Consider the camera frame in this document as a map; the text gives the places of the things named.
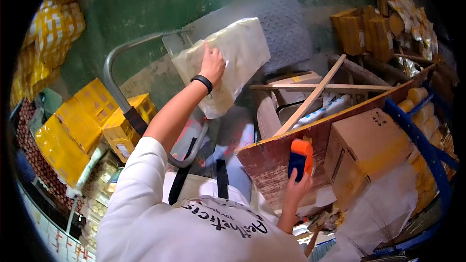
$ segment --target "stacked boxes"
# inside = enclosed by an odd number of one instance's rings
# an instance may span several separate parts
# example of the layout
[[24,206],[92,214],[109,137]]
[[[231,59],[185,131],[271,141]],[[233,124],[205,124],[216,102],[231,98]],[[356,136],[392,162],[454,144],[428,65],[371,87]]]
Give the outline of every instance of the stacked boxes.
[[[136,108],[147,124],[157,113],[148,93],[132,97],[128,102]],[[126,163],[141,138],[125,119],[121,108],[118,108],[102,126],[102,133],[123,163]]]

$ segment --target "wooden board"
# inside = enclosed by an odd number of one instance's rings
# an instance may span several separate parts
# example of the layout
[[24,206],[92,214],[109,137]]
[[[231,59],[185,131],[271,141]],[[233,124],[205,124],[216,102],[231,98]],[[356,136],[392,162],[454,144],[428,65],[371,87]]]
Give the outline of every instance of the wooden board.
[[[318,84],[256,84],[249,86],[249,88],[260,90],[313,91],[317,86]],[[385,92],[392,89],[394,87],[379,85],[327,84],[323,91],[365,94],[366,92]]]
[[382,93],[340,113],[241,148],[236,152],[237,157],[272,209],[280,210],[288,182],[287,171],[291,142],[294,139],[311,138],[314,148],[314,166],[316,166],[314,184],[310,192],[301,200],[299,206],[314,204],[317,190],[330,184],[330,180],[323,169],[323,161],[327,152],[332,123],[376,107],[383,108],[387,98],[391,98],[395,103],[404,101],[408,90],[412,87],[419,87],[431,69],[433,69],[433,66],[424,69],[413,79],[399,87],[395,87],[393,90]]
[[330,69],[330,71],[325,75],[325,77],[322,79],[322,81],[319,83],[316,89],[311,92],[311,95],[301,104],[298,110],[296,110],[296,112],[285,122],[285,124],[280,128],[280,130],[277,131],[275,136],[286,133],[296,124],[296,122],[298,122],[298,120],[322,94],[323,89],[330,82],[333,75],[335,75],[335,73],[338,71],[345,58],[346,54],[340,56],[340,59],[336,61],[335,65],[333,65],[332,69]]

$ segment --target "plastic bag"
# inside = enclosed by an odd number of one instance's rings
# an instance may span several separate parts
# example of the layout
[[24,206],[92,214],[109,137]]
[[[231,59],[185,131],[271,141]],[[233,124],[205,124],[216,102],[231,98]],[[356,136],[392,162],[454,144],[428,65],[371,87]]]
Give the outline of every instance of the plastic bag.
[[320,261],[360,261],[400,234],[416,202],[416,172],[405,163],[374,181],[346,211],[336,244]]
[[[208,119],[216,119],[226,113],[243,86],[270,60],[270,52],[256,17],[236,21],[205,40],[211,48],[220,49],[226,64],[222,83],[199,103]],[[199,40],[173,58],[173,64],[186,85],[200,72],[203,55],[204,40]]]

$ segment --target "metal handle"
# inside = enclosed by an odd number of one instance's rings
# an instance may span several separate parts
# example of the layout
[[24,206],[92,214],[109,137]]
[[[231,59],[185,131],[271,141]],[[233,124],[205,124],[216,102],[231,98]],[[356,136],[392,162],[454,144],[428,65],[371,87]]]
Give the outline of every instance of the metal handle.
[[[105,87],[107,87],[107,90],[113,96],[115,99],[116,103],[120,106],[120,108],[123,111],[123,114],[126,114],[128,111],[131,109],[131,105],[128,102],[128,100],[125,98],[123,95],[123,92],[120,90],[118,85],[116,84],[113,74],[112,74],[112,66],[113,62],[115,59],[124,51],[127,51],[137,45],[143,44],[145,42],[148,42],[150,40],[160,38],[162,36],[168,36],[180,32],[188,32],[188,30],[174,30],[171,32],[155,32],[151,33],[145,36],[142,36],[140,38],[137,38],[135,40],[132,40],[130,42],[124,43],[119,45],[118,47],[114,48],[110,53],[108,53],[107,58],[105,59],[105,64],[103,65],[103,83],[105,84]],[[170,164],[177,168],[185,168],[191,164],[191,162],[194,160],[196,157],[196,154],[198,153],[198,150],[201,147],[202,141],[204,140],[204,137],[206,136],[207,129],[209,128],[209,124],[206,121],[204,125],[202,126],[202,131],[199,134],[199,137],[197,138],[196,142],[194,143],[194,146],[191,150],[191,153],[189,154],[189,157],[185,160],[176,160],[171,154],[168,154],[168,161]]]

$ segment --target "wooden stick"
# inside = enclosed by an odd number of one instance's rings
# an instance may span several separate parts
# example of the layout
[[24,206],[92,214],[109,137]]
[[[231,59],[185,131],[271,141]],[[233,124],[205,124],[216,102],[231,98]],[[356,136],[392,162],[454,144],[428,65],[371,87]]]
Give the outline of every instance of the wooden stick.
[[335,65],[333,65],[332,69],[325,75],[319,85],[312,91],[311,95],[302,103],[302,105],[294,112],[294,114],[287,120],[287,122],[278,130],[274,136],[281,135],[289,131],[296,122],[304,115],[304,113],[311,107],[311,105],[316,101],[316,99],[321,95],[325,86],[330,82],[333,75],[338,71],[343,60],[345,60],[346,54],[341,55],[340,59],[336,61]]
[[410,59],[410,60],[412,60],[412,61],[424,62],[424,63],[429,63],[429,64],[433,64],[433,63],[434,63],[434,62],[429,61],[429,60],[426,60],[426,59],[424,59],[424,58],[422,58],[422,57],[411,56],[411,55],[394,54],[394,57],[402,57],[402,58]]
[[[259,90],[286,90],[310,92],[314,91],[319,84],[256,84],[249,86],[250,89]],[[327,84],[323,91],[349,94],[365,94],[366,92],[385,92],[393,89],[392,86],[379,85],[357,85],[357,84]]]
[[[401,45],[400,45],[400,44],[398,44],[398,48],[400,49],[400,54],[404,56],[405,53],[403,53],[403,49],[401,48]],[[406,73],[406,75],[408,75],[409,77],[411,77],[411,72],[409,71],[408,64],[406,63],[406,61],[403,61],[403,66],[405,67],[405,73]]]

